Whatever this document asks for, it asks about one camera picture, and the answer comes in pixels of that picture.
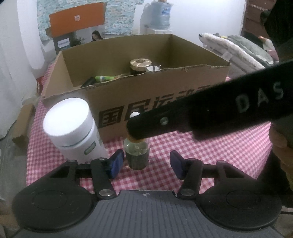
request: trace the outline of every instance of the gray ribbed surface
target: gray ribbed surface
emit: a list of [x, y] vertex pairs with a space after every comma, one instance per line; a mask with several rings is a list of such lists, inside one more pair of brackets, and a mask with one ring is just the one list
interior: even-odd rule
[[66, 231], [40, 234], [21, 230], [16, 238], [281, 238], [272, 228], [234, 232], [207, 220], [194, 202], [182, 201], [171, 191], [121, 191], [100, 201], [93, 213]]

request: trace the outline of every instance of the brown cabinet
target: brown cabinet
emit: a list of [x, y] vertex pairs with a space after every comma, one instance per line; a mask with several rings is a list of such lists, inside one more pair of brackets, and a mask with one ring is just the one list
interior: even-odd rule
[[242, 34], [250, 32], [256, 36], [269, 37], [260, 23], [260, 14], [264, 10], [272, 9], [276, 0], [247, 0], [247, 8], [243, 21]]

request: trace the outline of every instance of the small glass bottle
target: small glass bottle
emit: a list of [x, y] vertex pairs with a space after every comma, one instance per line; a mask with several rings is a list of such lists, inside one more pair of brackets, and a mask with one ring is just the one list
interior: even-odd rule
[[[133, 112], [130, 117], [139, 115]], [[142, 170], [149, 164], [150, 139], [135, 140], [128, 136], [124, 140], [126, 160], [131, 169]]]

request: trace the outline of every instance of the green plant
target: green plant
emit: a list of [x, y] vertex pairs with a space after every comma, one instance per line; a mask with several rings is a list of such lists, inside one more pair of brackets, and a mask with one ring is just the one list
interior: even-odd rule
[[70, 45], [71, 45], [71, 47], [74, 47], [76, 45], [81, 45], [83, 43], [83, 41], [84, 41], [84, 38], [81, 38], [81, 37], [75, 38], [73, 41], [71, 41]]

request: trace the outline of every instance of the silver bolt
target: silver bolt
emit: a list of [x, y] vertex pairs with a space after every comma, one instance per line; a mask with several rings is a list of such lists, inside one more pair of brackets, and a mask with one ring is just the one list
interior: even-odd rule
[[114, 194], [114, 192], [110, 189], [102, 189], [101, 191], [99, 191], [99, 194], [103, 197], [110, 197]]
[[160, 120], [160, 123], [161, 123], [162, 126], [167, 125], [168, 122], [169, 122], [168, 117], [162, 117], [161, 120]]
[[189, 189], [189, 188], [184, 188], [180, 191], [180, 193], [183, 195], [183, 196], [192, 196], [194, 194], [194, 191], [192, 189]]

